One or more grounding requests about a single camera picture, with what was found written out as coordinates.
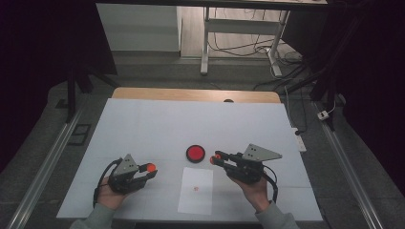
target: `dark background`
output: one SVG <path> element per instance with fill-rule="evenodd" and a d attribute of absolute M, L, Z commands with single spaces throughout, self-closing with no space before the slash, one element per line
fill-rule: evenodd
<path fill-rule="evenodd" d="M 345 117 L 402 194 L 404 11 L 402 1 L 375 1 L 337 68 L 337 90 L 347 100 Z M 341 14 L 327 17 L 319 52 L 330 47 L 337 28 L 345 27 L 348 20 L 348 15 L 343 20 Z M 40 117 L 49 89 L 65 81 L 75 64 L 101 73 L 116 70 L 96 5 L 91 1 L 2 1 L 0 27 L 3 170 Z"/>
<path fill-rule="evenodd" d="M 0 28 L 2 171 L 41 116 L 52 86 L 72 69 L 117 72 L 93 1 L 1 1 Z"/>

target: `human hand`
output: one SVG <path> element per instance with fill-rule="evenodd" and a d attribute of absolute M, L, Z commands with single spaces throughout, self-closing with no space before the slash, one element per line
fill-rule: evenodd
<path fill-rule="evenodd" d="M 116 210 L 129 195 L 130 194 L 123 195 L 113 192 L 110 185 L 108 185 L 108 177 L 105 177 L 99 187 L 97 202 L 110 209 Z"/>
<path fill-rule="evenodd" d="M 245 198 L 250 202 L 257 213 L 265 211 L 270 205 L 267 198 L 267 181 L 262 177 L 259 182 L 245 184 L 238 179 L 230 177 L 244 191 Z"/>

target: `wall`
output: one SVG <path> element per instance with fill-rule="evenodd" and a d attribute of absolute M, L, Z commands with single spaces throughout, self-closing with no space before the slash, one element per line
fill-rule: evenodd
<path fill-rule="evenodd" d="M 181 8 L 97 4 L 112 51 L 178 52 Z"/>

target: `paper sheet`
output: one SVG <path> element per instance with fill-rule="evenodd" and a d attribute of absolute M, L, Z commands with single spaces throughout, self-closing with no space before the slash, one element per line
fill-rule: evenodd
<path fill-rule="evenodd" d="M 185 167 L 178 212 L 211 215 L 213 177 L 212 170 Z"/>

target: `metal rail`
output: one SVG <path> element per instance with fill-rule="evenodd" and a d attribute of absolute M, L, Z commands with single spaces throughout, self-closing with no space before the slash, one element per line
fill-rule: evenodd
<path fill-rule="evenodd" d="M 316 113 L 321 111 L 318 109 L 316 103 L 312 102 L 313 109 Z M 358 200 L 361 211 L 363 212 L 364 219 L 369 224 L 369 227 L 372 229 L 383 229 L 381 220 L 379 219 L 378 214 L 376 213 L 372 202 L 370 201 L 369 196 L 364 190 L 363 186 L 360 183 L 360 180 L 353 169 L 349 158 L 347 157 L 345 150 L 343 149 L 339 138 L 335 132 L 332 132 L 326 122 L 322 122 L 322 129 L 325 132 L 325 135 L 330 143 L 332 150 L 337 158 L 337 161 L 340 164 L 340 168 L 343 171 L 343 174 L 346 177 L 346 180 L 349 183 L 349 186 L 352 188 L 352 193 L 355 198 Z"/>
<path fill-rule="evenodd" d="M 77 112 L 73 116 L 70 123 L 65 123 L 57 136 L 51 150 L 48 152 L 47 157 L 42 163 L 25 196 L 21 200 L 20 205 L 18 205 L 17 210 L 12 216 L 9 225 L 7 226 L 8 229 L 21 229 L 25 227 L 36 202 L 39 200 L 39 197 L 41 196 L 57 161 L 68 143 L 70 135 L 75 129 L 75 124 L 80 119 L 80 116 L 86 107 L 88 100 L 89 95 L 86 94 L 84 94 L 82 99 L 79 100 Z"/>

